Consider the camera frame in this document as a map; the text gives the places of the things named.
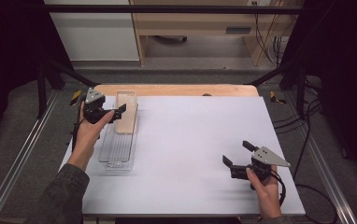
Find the white wall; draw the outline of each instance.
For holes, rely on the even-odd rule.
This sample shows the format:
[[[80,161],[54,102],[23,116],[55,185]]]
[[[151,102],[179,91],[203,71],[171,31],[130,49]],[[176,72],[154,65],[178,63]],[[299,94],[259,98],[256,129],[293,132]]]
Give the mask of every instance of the white wall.
[[[128,5],[127,0],[45,0],[45,4]],[[139,61],[130,14],[51,13],[71,61]]]

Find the sleeve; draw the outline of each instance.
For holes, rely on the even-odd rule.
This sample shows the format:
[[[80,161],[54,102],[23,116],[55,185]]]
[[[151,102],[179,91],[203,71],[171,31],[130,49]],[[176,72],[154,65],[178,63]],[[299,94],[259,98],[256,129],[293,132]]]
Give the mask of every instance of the sleeve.
[[[275,217],[267,221],[263,220],[263,224],[292,224],[292,221],[289,217]]]
[[[65,164],[24,223],[80,223],[82,198],[88,184],[89,177],[82,170]]]

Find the black cable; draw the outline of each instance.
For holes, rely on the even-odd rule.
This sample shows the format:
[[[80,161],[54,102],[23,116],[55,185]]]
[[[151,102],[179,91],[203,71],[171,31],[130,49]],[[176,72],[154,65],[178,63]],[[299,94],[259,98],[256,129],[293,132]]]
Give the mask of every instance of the black cable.
[[[274,55],[276,58],[276,65],[278,67],[278,54],[277,54],[277,38],[274,36],[274,40],[272,41],[272,50],[274,51]]]
[[[79,125],[80,125],[80,123],[82,123],[82,121],[84,121],[84,119],[83,120],[79,120],[79,119],[80,119],[81,105],[82,105],[82,102],[85,102],[85,98],[86,98],[86,95],[83,95],[82,97],[79,98],[79,101],[77,102],[77,104],[78,104],[77,119],[76,119],[76,123],[74,124],[73,142],[71,144],[71,151],[74,151],[74,147],[76,146],[77,134],[79,132]]]
[[[286,131],[283,131],[283,132],[280,132],[280,133],[277,133],[277,134],[282,134],[282,133],[288,133],[288,132],[291,132],[292,130],[294,130],[294,129],[296,129],[296,128],[299,128],[299,127],[301,127],[301,126],[303,126],[304,124],[305,124],[305,121],[304,121],[304,122],[302,122],[301,124],[299,124],[299,125],[297,125],[297,126],[295,126],[295,127],[291,128],[291,129],[289,129],[289,130],[286,130]]]
[[[260,46],[260,48],[263,50],[264,54],[267,55],[265,42],[263,41],[263,37],[261,36],[261,32],[258,27],[258,14],[254,14],[254,17],[255,17],[255,39],[257,40],[257,43]]]
[[[290,22],[290,24],[286,27],[286,29],[284,29],[284,31],[283,31],[283,33],[281,33],[280,37],[284,36],[284,33],[286,33],[286,31],[289,30],[289,28],[294,24],[294,21],[296,21],[296,20],[293,20],[293,18],[292,18],[292,22]]]
[[[294,118],[296,115],[297,115],[297,114],[291,115],[291,116],[289,116],[289,117],[286,118],[286,119],[275,120],[275,121],[272,121],[272,123],[279,123],[279,122],[287,121],[287,120],[289,120],[289,119]]]
[[[330,222],[331,224],[334,224],[338,221],[338,213],[336,211],[336,206],[333,204],[333,202],[330,200],[330,198],[325,195],[323,192],[321,192],[320,190],[318,189],[315,189],[315,188],[312,188],[311,186],[308,186],[308,185],[303,185],[303,184],[295,184],[296,187],[300,187],[300,188],[306,188],[306,189],[312,189],[314,190],[315,192],[319,193],[323,198],[325,198],[329,204],[333,207],[333,211],[334,211],[334,219],[332,222]],[[320,222],[318,222],[317,220],[315,220],[314,218],[308,216],[307,214],[305,214],[305,217],[307,219],[309,219],[310,221],[312,221],[313,223],[316,223],[316,224],[321,224]]]
[[[301,164],[301,160],[302,160],[302,158],[303,158],[303,156],[304,156],[305,148],[306,148],[306,146],[307,146],[307,140],[308,140],[309,134],[310,134],[310,116],[309,116],[309,110],[310,110],[311,105],[314,104],[314,103],[317,102],[317,101],[319,101],[319,99],[316,99],[316,100],[312,101],[312,102],[308,105],[308,107],[307,107],[307,113],[306,113],[306,115],[307,115],[307,118],[306,118],[306,121],[307,121],[307,136],[306,136],[306,139],[305,139],[305,141],[304,141],[304,144],[303,144],[303,146],[302,146],[302,148],[301,148],[300,157],[299,157],[299,159],[298,159],[297,165],[296,165],[295,170],[294,170],[294,173],[293,173],[293,180],[294,180],[294,181],[295,181],[295,178],[296,178],[296,175],[297,175],[297,172],[298,172],[298,168],[299,168],[299,166],[300,166],[300,164]],[[337,213],[337,211],[336,211],[336,207],[335,207],[335,205],[333,204],[333,202],[330,200],[330,198],[329,198],[328,196],[326,196],[325,194],[323,194],[321,191],[312,188],[311,186],[302,185],[302,184],[295,184],[295,185],[296,185],[297,187],[303,187],[303,188],[307,188],[307,189],[312,189],[312,190],[318,192],[322,197],[324,197],[324,198],[330,203],[330,205],[333,206],[333,209],[334,209],[334,211],[335,211],[335,216],[334,216],[333,222],[331,222],[331,223],[336,223],[336,222],[337,222],[337,220],[338,220],[338,213]],[[315,220],[314,218],[308,216],[307,214],[305,214],[305,217],[306,217],[307,219],[309,219],[310,221],[312,221],[313,223],[320,224],[320,222],[318,222],[318,221]]]
[[[298,162],[297,162],[297,165],[295,166],[295,170],[294,170],[294,173],[293,173],[293,180],[294,180],[294,181],[295,181],[295,178],[296,178],[296,176],[297,176],[297,172],[298,172],[298,168],[299,168],[299,166],[300,166],[300,164],[301,164],[301,160],[302,160],[302,158],[303,158],[303,156],[304,156],[305,148],[306,148],[306,146],[307,146],[307,140],[308,140],[309,134],[310,134],[309,109],[310,109],[310,106],[311,106],[313,103],[317,102],[317,101],[319,101],[319,99],[316,99],[316,100],[312,101],[312,102],[307,106],[307,113],[306,113],[306,116],[307,116],[307,118],[306,118],[306,120],[307,120],[307,135],[306,135],[306,137],[305,137],[304,144],[303,144],[303,146],[302,146],[302,148],[301,148],[300,157],[298,158]]]
[[[279,65],[280,55],[282,55],[282,54],[280,53],[280,44],[281,44],[281,36],[280,36],[280,37],[275,37],[275,38],[274,38],[273,47],[274,47],[275,57],[277,58],[277,66]]]
[[[314,107],[312,107],[311,109],[309,109],[309,111],[308,112],[306,112],[306,116],[312,116],[312,115],[314,115],[318,110],[316,110],[316,111],[313,111],[315,108],[317,108],[319,105],[321,105],[321,104],[318,104],[318,105],[315,105]],[[300,120],[301,118],[298,118],[298,119],[295,119],[295,120],[292,120],[292,121],[290,121],[289,123],[286,123],[286,124],[282,124],[282,125],[280,125],[280,126],[278,126],[278,127],[274,127],[274,129],[276,130],[276,129],[281,129],[281,128],[284,128],[284,127],[287,127],[287,126],[290,126],[290,125],[292,125],[292,124],[294,124],[294,123],[296,123],[298,120]]]
[[[273,171],[275,174],[271,174],[272,177],[274,177],[275,179],[277,179],[277,181],[280,183],[281,185],[281,193],[280,193],[280,199],[278,200],[278,203],[280,204],[280,206],[283,204],[284,199],[286,198],[286,186],[283,183],[283,180],[281,179],[280,175],[278,174],[278,172]]]

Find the wooden edge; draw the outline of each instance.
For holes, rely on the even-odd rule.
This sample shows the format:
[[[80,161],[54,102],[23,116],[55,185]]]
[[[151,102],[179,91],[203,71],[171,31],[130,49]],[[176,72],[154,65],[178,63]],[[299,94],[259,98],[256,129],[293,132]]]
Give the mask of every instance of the wooden edge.
[[[99,85],[94,88],[105,95],[116,95],[119,90],[133,90],[138,96],[259,96],[251,85]]]

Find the black curtain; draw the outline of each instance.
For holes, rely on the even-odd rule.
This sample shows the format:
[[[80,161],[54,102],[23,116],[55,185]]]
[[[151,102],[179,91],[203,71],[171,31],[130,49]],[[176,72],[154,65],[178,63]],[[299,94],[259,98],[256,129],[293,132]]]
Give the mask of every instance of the black curtain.
[[[291,59],[316,20],[309,16],[298,19],[283,63]],[[347,156],[357,160],[357,3],[336,1],[301,55],[300,63],[306,75],[321,78],[323,107]]]
[[[44,4],[43,0],[24,0],[23,3]],[[53,60],[73,69],[50,14],[21,11],[18,4],[0,0],[0,119],[7,108],[9,92],[36,80],[40,60],[52,56]],[[60,77],[59,71],[50,72]]]

